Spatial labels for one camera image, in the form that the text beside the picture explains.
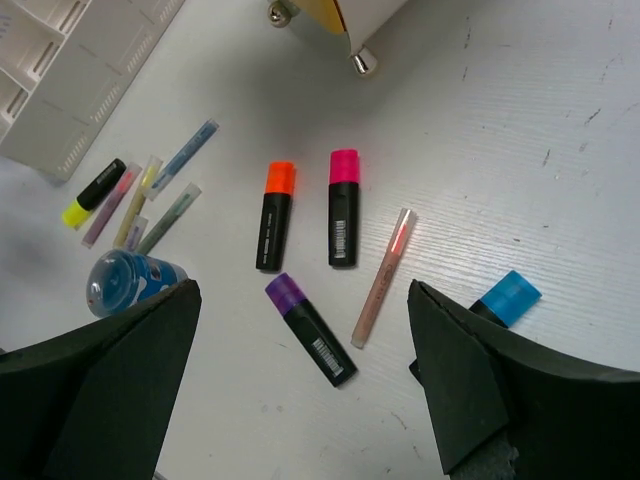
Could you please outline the blue tape roll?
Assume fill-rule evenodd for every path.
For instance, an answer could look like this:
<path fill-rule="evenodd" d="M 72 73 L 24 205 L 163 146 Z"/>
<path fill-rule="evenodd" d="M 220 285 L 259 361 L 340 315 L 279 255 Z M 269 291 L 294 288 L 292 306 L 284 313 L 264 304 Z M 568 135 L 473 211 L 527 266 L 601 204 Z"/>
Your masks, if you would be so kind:
<path fill-rule="evenodd" d="M 125 250 L 111 250 L 92 268 L 86 285 L 91 313 L 104 318 L 120 313 L 188 278 L 170 262 Z"/>

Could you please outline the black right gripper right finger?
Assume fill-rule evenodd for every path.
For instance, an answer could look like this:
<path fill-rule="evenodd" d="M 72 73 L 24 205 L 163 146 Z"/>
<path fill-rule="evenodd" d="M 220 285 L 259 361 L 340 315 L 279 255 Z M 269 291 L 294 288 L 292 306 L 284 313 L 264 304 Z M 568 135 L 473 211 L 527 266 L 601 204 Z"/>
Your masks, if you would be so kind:
<path fill-rule="evenodd" d="M 535 343 L 420 281 L 408 311 L 448 477 L 638 477 L 637 372 Z"/>

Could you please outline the cream round drawer cabinet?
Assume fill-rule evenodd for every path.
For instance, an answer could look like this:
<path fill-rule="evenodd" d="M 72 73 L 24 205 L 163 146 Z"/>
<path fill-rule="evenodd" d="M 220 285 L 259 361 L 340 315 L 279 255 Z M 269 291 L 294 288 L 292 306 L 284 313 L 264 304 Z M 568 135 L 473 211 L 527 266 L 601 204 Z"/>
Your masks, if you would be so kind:
<path fill-rule="evenodd" d="M 366 42 L 377 33 L 407 0 L 292 0 L 270 1 L 267 16 L 275 28 L 285 28 L 300 13 L 333 35 L 349 42 L 349 59 L 360 78 L 370 77 L 378 67 Z"/>

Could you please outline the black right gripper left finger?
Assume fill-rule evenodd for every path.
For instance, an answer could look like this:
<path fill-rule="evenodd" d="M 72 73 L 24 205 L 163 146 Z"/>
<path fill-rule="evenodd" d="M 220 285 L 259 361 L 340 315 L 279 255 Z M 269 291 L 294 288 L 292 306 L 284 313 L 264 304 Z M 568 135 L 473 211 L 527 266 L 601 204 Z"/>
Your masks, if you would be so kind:
<path fill-rule="evenodd" d="M 4 479 L 151 479 L 199 321 L 196 281 L 1 355 Z"/>

